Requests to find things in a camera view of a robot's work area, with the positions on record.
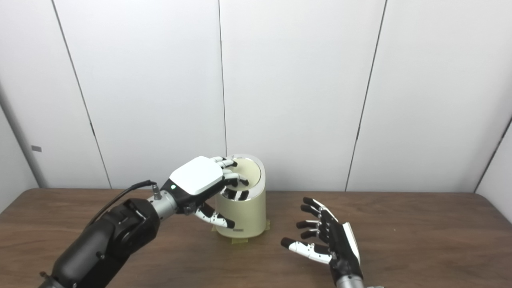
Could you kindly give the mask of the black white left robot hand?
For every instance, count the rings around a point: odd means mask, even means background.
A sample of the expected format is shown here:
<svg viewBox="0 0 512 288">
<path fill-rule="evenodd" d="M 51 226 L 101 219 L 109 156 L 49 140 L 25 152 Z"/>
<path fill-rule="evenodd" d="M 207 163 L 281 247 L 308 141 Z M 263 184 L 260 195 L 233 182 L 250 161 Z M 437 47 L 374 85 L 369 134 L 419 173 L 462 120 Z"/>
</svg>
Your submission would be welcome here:
<svg viewBox="0 0 512 288">
<path fill-rule="evenodd" d="M 154 194 L 151 202 L 161 221 L 175 214 L 195 215 L 219 227 L 233 229 L 235 222 L 227 219 L 207 204 L 207 200 L 221 193 L 226 186 L 249 180 L 230 168 L 238 166 L 233 159 L 198 156 L 172 172 L 160 189 L 160 198 Z"/>
</svg>

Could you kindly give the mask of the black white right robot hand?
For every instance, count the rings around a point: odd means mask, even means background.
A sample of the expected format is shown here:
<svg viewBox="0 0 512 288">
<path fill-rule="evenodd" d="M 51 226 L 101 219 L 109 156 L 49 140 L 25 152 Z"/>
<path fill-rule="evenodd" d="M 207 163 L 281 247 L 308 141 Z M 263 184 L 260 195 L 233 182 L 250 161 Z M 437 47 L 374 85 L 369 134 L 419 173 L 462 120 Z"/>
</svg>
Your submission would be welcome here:
<svg viewBox="0 0 512 288">
<path fill-rule="evenodd" d="M 337 288 L 364 288 L 360 252 L 349 222 L 341 223 L 332 212 L 316 199 L 304 197 L 300 209 L 315 216 L 303 220 L 296 228 L 305 231 L 301 240 L 283 238 L 281 246 L 309 260 L 328 265 Z"/>
</svg>

